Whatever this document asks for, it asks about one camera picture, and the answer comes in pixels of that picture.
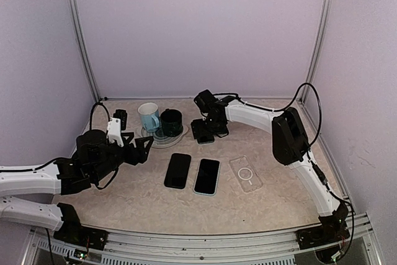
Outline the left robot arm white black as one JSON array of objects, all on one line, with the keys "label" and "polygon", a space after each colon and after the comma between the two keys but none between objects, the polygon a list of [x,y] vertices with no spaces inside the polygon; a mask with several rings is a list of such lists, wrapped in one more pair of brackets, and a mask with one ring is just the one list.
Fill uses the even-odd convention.
[{"label": "left robot arm white black", "polygon": [[90,130],[76,139],[71,158],[55,158],[31,168],[1,168],[1,220],[62,230],[73,243],[87,237],[72,205],[41,204],[21,199],[27,194],[71,195],[95,186],[109,174],[116,175],[120,165],[143,164],[148,159],[153,137],[135,138],[122,133],[110,141],[102,130]]}]

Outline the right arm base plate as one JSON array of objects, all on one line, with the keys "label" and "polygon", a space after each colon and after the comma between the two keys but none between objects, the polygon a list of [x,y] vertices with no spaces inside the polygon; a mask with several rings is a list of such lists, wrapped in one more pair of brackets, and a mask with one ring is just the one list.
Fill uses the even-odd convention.
[{"label": "right arm base plate", "polygon": [[311,228],[299,229],[296,232],[299,248],[309,249],[348,239],[350,232],[347,228],[337,230],[331,225],[320,225]]}]

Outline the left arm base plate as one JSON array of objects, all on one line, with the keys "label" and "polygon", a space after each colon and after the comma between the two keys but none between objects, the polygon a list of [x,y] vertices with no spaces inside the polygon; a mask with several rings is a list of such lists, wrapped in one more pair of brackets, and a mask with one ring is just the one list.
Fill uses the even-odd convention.
[{"label": "left arm base plate", "polygon": [[103,251],[107,242],[108,232],[85,226],[69,225],[55,231],[53,237],[56,240],[72,245]]}]

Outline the clear magsafe phone case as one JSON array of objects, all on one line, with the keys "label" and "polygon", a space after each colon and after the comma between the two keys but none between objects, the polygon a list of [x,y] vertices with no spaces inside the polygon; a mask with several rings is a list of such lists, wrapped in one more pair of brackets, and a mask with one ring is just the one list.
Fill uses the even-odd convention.
[{"label": "clear magsafe phone case", "polygon": [[263,182],[247,156],[243,155],[229,160],[229,166],[243,192],[253,192],[263,186]]}]

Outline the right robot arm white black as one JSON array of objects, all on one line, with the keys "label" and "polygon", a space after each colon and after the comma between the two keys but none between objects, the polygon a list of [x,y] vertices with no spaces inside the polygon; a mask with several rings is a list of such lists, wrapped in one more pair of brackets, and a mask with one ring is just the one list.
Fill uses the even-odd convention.
[{"label": "right robot arm white black", "polygon": [[337,198],[318,166],[296,108],[256,106],[236,94],[217,98],[208,89],[200,92],[194,102],[203,115],[206,129],[214,135],[225,134],[228,122],[239,122],[271,134],[274,158],[297,175],[313,199],[321,222],[317,236],[322,242],[331,242],[347,228],[346,203]]}]

